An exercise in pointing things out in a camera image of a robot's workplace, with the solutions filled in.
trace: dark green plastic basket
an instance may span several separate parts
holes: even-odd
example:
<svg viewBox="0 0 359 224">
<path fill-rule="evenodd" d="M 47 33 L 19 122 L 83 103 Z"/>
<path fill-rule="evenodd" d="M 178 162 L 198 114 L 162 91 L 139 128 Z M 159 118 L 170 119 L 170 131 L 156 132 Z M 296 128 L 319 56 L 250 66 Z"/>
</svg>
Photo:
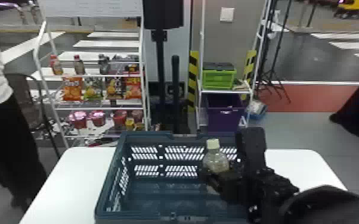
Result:
<svg viewBox="0 0 359 224">
<path fill-rule="evenodd" d="M 96 223 L 246 222 L 245 207 L 222 201 L 197 177 L 209 138 L 219 138 L 221 151 L 237 160 L 233 134 L 121 134 L 95 209 Z"/>
</svg>

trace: plastic bottle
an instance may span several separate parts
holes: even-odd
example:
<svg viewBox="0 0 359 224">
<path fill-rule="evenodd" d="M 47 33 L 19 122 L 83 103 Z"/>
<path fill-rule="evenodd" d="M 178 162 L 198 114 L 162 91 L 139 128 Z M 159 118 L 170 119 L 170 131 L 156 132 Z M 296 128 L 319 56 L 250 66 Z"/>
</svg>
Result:
<svg viewBox="0 0 359 224">
<path fill-rule="evenodd" d="M 63 66 L 61 66 L 60 60 L 55 54 L 50 55 L 50 67 L 56 75 L 61 76 L 64 73 Z"/>
<path fill-rule="evenodd" d="M 85 74 L 85 65 L 78 54 L 74 55 L 74 69 L 76 74 Z"/>
<path fill-rule="evenodd" d="M 104 56 L 104 54 L 99 54 L 99 66 L 100 66 L 100 74 L 109 74 L 110 73 L 110 64 L 109 57 Z"/>
<path fill-rule="evenodd" d="M 208 153 L 203 158 L 203 167 L 210 169 L 213 173 L 221 173 L 230 169 L 227 156 L 220 152 L 220 142 L 218 139 L 208 139 L 206 141 Z"/>
</svg>

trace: person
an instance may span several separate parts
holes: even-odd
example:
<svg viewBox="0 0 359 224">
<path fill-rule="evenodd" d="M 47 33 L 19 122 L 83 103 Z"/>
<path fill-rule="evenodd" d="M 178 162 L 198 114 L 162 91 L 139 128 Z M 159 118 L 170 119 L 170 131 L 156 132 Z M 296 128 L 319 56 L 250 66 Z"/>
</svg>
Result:
<svg viewBox="0 0 359 224">
<path fill-rule="evenodd" d="M 3 69 L 0 53 L 0 184 L 13 195 L 12 206 L 27 209 L 47 174 Z"/>
</svg>

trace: snack bag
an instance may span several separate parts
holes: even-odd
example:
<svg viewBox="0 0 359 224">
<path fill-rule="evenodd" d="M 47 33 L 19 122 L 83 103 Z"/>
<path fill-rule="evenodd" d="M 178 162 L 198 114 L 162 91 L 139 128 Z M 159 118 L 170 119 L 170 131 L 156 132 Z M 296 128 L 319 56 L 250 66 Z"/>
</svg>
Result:
<svg viewBox="0 0 359 224">
<path fill-rule="evenodd" d="M 107 97 L 106 99 L 123 99 L 124 86 L 122 77 L 106 78 Z"/>
<path fill-rule="evenodd" d="M 84 99 L 103 99 L 103 80 L 100 77 L 86 77 Z"/>
<path fill-rule="evenodd" d="M 124 99 L 142 98 L 140 77 L 124 77 L 124 81 L 126 89 Z"/>
<path fill-rule="evenodd" d="M 70 78 L 63 78 L 63 80 L 64 80 L 63 100 L 66 101 L 82 100 L 82 78 L 70 77 Z"/>
</svg>

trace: bottle cap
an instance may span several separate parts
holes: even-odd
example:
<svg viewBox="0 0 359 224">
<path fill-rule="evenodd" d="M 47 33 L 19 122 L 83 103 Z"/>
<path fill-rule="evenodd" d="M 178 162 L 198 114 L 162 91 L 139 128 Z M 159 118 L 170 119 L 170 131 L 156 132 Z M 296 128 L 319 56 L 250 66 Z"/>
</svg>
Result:
<svg viewBox="0 0 359 224">
<path fill-rule="evenodd" d="M 208 146 L 208 150 L 220 148 L 220 141 L 217 138 L 208 139 L 206 145 Z"/>
</svg>

